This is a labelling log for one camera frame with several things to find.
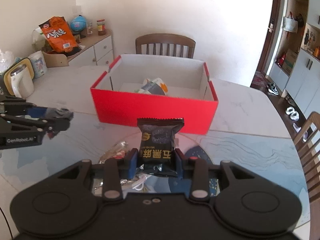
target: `hanging bag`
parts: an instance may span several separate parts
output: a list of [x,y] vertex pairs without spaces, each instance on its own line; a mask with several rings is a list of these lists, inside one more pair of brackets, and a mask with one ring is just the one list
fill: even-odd
[[290,12],[289,17],[284,17],[284,26],[283,29],[287,32],[297,33],[298,31],[298,21],[296,21],[293,16],[292,12]]

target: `rug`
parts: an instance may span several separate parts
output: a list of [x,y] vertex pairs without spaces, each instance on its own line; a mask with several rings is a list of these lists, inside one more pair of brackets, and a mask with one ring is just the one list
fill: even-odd
[[267,83],[267,79],[264,77],[264,75],[261,72],[256,71],[252,80],[252,84],[265,87]]

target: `electric kettle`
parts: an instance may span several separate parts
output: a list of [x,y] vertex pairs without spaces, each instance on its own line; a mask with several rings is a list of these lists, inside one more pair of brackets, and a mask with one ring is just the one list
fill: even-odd
[[33,82],[26,64],[21,64],[10,73],[11,86],[16,97],[27,98],[33,91]]

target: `wooden chair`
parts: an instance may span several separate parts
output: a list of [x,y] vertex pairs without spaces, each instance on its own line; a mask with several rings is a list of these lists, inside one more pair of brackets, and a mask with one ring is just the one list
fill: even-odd
[[149,44],[153,44],[153,55],[156,55],[156,44],[160,43],[160,55],[163,54],[163,44],[167,44],[167,52],[165,56],[170,56],[170,44],[174,44],[173,55],[177,56],[177,45],[181,45],[180,56],[183,57],[183,46],[188,47],[188,58],[193,58],[193,52],[195,51],[196,42],[188,37],[176,35],[176,34],[165,34],[165,33],[154,33],[140,36],[136,39],[136,54],[142,54],[142,45],[147,45],[147,54],[149,54]]
[[312,191],[317,189],[318,192],[313,194],[309,200],[310,203],[313,203],[314,201],[318,200],[320,198],[320,172],[318,172],[317,168],[320,166],[320,161],[317,160],[317,163],[315,160],[320,155],[320,150],[312,155],[314,153],[316,146],[320,143],[320,138],[312,145],[312,138],[316,135],[320,128],[320,114],[317,112],[312,112],[304,125],[301,127],[301,130],[297,134],[297,136],[293,139],[294,145],[297,146],[297,144],[300,142],[300,140],[303,137],[303,134],[308,131],[311,124],[314,124],[316,126],[316,129],[310,134],[307,141],[298,149],[298,155],[300,157],[300,161],[304,170],[304,175],[306,177],[307,181],[307,187],[308,187],[308,193],[310,194]]

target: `small box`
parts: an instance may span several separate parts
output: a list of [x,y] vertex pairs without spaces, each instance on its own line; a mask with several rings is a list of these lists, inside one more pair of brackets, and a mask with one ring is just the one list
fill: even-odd
[[296,63],[298,54],[288,49],[282,68],[290,75],[294,64]]
[[[134,93],[145,78],[161,78],[168,95]],[[156,56],[118,56],[90,88],[100,122],[137,126],[137,118],[181,118],[181,132],[206,134],[218,98],[206,63],[200,60]]]

